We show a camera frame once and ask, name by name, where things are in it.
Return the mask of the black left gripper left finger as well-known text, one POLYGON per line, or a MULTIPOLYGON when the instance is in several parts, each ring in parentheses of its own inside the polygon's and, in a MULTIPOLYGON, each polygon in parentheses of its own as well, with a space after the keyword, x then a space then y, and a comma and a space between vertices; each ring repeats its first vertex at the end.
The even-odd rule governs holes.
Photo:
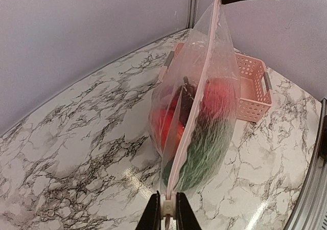
POLYGON ((161 230, 159 191, 151 195, 135 230, 161 230))

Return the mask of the green cucumber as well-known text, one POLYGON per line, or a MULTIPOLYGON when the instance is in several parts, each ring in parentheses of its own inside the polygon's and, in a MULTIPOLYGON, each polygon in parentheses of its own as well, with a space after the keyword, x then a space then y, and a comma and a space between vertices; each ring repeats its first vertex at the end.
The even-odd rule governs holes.
POLYGON ((187 149, 187 159, 179 171, 178 192, 195 189, 214 176, 225 157, 234 132, 232 117, 209 118, 200 114, 187 149))

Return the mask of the red apple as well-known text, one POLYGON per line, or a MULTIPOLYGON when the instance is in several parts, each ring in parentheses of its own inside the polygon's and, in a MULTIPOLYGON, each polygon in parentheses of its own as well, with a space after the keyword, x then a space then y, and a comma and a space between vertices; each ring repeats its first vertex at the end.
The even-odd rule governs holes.
POLYGON ((211 122, 225 118, 235 119, 235 116, 236 93, 234 85, 227 79, 207 79, 200 105, 199 119, 202 122, 211 122))

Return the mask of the white round zipper slider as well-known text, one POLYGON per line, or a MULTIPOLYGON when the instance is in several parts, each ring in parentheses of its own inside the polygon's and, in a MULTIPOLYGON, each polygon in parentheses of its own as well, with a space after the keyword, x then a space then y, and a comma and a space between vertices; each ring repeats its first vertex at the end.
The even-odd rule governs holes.
POLYGON ((172 193, 169 199, 165 194, 160 196, 160 216, 161 220, 167 216, 176 219, 176 193, 172 193))

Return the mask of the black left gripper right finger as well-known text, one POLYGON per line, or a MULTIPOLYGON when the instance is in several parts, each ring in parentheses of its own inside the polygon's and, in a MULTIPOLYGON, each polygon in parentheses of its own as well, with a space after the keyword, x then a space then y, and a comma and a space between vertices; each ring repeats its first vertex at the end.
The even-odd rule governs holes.
POLYGON ((185 193, 176 194, 177 230, 202 230, 185 193))

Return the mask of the clear pink zip top bag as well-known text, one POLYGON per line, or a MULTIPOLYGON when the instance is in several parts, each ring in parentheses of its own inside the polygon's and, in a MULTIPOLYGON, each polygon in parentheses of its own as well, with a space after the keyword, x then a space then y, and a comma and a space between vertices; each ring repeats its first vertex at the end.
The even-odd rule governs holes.
POLYGON ((207 79, 227 79, 234 85, 237 115, 240 73, 221 0, 213 0, 194 28, 190 30, 187 40, 153 92, 150 114, 159 108, 171 107, 173 96, 183 85, 184 76, 187 76, 190 84, 196 87, 196 94, 176 154, 171 156, 168 148, 175 145, 173 135, 177 129, 181 107, 181 94, 179 94, 165 151, 161 155, 160 192, 165 194, 166 198, 170 198, 172 193, 178 193, 175 187, 179 181, 179 171, 187 159, 187 149, 200 114, 207 79))

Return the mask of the dark purple eggplant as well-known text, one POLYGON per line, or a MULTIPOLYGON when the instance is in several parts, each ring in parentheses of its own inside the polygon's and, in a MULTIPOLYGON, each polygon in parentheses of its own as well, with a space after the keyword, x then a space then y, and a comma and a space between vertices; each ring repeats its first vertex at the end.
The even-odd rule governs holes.
POLYGON ((184 76, 183 85, 178 89, 178 91, 181 94, 179 121, 183 126, 185 126, 195 98, 196 87, 190 84, 187 76, 184 76))

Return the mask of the orange red mango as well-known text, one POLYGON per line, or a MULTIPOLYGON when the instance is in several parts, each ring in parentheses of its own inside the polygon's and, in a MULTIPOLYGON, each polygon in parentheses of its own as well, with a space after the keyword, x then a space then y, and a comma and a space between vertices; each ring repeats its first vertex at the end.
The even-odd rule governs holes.
MULTIPOLYGON (((163 155, 165 151, 165 145, 174 114, 175 110, 173 109, 170 109, 168 111, 166 109, 157 109, 153 111, 151 115, 150 124, 153 131, 152 138, 156 149, 158 150, 158 152, 161 153, 161 155, 163 155)), ((184 125, 180 121, 178 121, 177 129, 175 131, 175 134, 173 135, 175 145, 172 148, 168 148, 168 153, 171 154, 171 156, 174 156, 176 154, 183 132, 184 125)))

